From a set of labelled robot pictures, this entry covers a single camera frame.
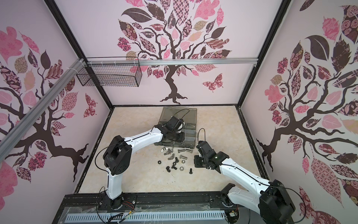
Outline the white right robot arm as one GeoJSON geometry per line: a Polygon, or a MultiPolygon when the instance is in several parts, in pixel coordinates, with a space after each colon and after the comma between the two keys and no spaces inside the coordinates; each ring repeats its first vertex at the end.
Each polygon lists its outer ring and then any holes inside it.
{"type": "Polygon", "coordinates": [[[267,224],[287,224],[296,210],[287,188],[278,180],[269,181],[240,166],[226,153],[214,149],[207,141],[196,146],[199,155],[195,167],[215,170],[243,187],[227,185],[223,190],[227,207],[243,206],[259,214],[267,224]]]}

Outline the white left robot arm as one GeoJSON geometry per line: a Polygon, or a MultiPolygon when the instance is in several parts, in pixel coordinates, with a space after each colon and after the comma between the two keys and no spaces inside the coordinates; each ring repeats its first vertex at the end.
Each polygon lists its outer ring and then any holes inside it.
{"type": "Polygon", "coordinates": [[[157,124],[150,130],[134,135],[132,137],[113,138],[109,147],[103,154],[104,166],[107,171],[107,190],[106,194],[111,200],[118,199],[122,191],[123,173],[129,168],[131,156],[142,148],[162,140],[171,140],[182,143],[185,134],[182,129],[185,126],[183,119],[171,117],[164,124],[157,124]]]}

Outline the green transparent organizer box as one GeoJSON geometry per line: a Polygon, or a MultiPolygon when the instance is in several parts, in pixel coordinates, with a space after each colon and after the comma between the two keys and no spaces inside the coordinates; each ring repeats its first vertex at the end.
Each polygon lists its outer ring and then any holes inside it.
{"type": "Polygon", "coordinates": [[[165,106],[158,123],[167,127],[171,133],[155,143],[156,146],[194,148],[197,138],[196,108],[165,106]]]}

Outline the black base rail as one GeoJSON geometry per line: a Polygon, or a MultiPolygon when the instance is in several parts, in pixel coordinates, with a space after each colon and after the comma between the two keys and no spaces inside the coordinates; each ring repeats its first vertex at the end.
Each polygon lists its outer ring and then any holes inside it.
{"type": "Polygon", "coordinates": [[[227,196],[220,191],[204,192],[154,192],[123,193],[111,200],[106,193],[83,193],[66,195],[60,205],[64,207],[98,206],[100,211],[114,211],[133,208],[148,208],[165,205],[208,205],[210,208],[228,210],[235,208],[227,196]]]}

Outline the aluminium rail back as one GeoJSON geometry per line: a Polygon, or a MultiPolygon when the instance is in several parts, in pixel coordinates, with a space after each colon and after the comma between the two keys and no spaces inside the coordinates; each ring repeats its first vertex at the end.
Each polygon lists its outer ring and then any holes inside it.
{"type": "Polygon", "coordinates": [[[161,65],[199,65],[199,64],[257,64],[258,58],[205,58],[205,59],[163,59],[163,60],[105,60],[105,58],[87,59],[88,65],[138,65],[138,66],[161,66],[161,65]]]}

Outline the aluminium rail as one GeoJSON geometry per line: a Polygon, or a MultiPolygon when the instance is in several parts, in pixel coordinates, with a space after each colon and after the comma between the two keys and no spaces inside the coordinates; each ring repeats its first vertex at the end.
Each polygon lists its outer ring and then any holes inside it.
{"type": "Polygon", "coordinates": [[[163,59],[163,60],[105,60],[105,58],[87,59],[88,65],[138,65],[138,66],[161,66],[161,65],[199,65],[199,64],[257,64],[258,58],[205,58],[205,59],[163,59]]]}
{"type": "Polygon", "coordinates": [[[36,103],[30,111],[25,114],[9,134],[7,134],[1,141],[1,161],[15,148],[16,144],[27,133],[27,131],[35,124],[37,119],[49,107],[51,102],[59,95],[62,89],[68,82],[82,69],[86,63],[83,59],[76,60],[66,72],[59,78],[59,80],[50,88],[43,97],[36,103]]]}

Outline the aluminium rail left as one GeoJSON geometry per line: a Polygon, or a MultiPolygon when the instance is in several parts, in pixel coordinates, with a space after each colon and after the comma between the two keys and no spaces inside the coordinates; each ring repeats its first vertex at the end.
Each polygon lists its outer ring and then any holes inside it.
{"type": "Polygon", "coordinates": [[[76,60],[66,72],[59,78],[59,80],[50,88],[43,97],[36,103],[30,111],[25,114],[9,134],[7,134],[1,141],[1,161],[15,148],[16,144],[27,133],[27,131],[35,124],[37,119],[49,107],[51,102],[59,95],[62,89],[68,82],[82,69],[86,63],[83,59],[76,60]]]}

